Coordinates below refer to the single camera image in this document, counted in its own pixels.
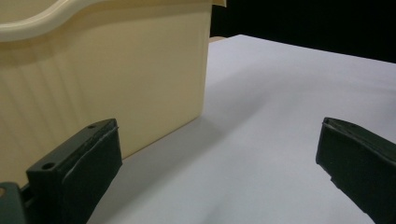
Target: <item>textured plastic surface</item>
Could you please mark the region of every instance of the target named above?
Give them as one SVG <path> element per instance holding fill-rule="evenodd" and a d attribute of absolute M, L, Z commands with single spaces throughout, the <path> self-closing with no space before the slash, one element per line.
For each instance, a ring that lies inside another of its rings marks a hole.
<path fill-rule="evenodd" d="M 9 11 L 40 5 L 1 4 L 2 23 L 25 19 Z M 44 35 L 0 42 L 0 168 L 13 171 L 0 181 L 25 184 L 29 164 L 95 120 L 117 119 L 125 158 L 198 117 L 211 7 L 106 1 Z"/>
<path fill-rule="evenodd" d="M 353 123 L 326 118 L 317 163 L 375 223 L 396 223 L 396 145 Z"/>

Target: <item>screw hole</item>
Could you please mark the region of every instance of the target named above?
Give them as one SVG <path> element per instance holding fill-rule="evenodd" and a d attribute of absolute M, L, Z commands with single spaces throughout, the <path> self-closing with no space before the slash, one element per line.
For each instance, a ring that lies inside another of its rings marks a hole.
<path fill-rule="evenodd" d="M 50 168 L 52 168 L 52 167 L 54 167 L 54 166 L 55 166 L 55 163 L 49 162 L 49 163 L 44 164 L 41 168 L 42 168 L 43 170 L 49 170 Z"/>
<path fill-rule="evenodd" d="M 0 198 L 3 197 L 3 195 L 6 194 L 6 189 L 0 188 Z"/>

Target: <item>white surface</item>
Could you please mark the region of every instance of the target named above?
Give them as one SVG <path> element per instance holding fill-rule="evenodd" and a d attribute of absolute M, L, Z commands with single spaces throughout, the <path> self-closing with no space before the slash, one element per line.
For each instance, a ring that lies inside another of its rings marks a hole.
<path fill-rule="evenodd" d="M 204 114 L 125 160 L 89 223 L 374 223 L 315 156 L 325 117 L 396 142 L 395 96 L 396 64 L 211 43 Z"/>

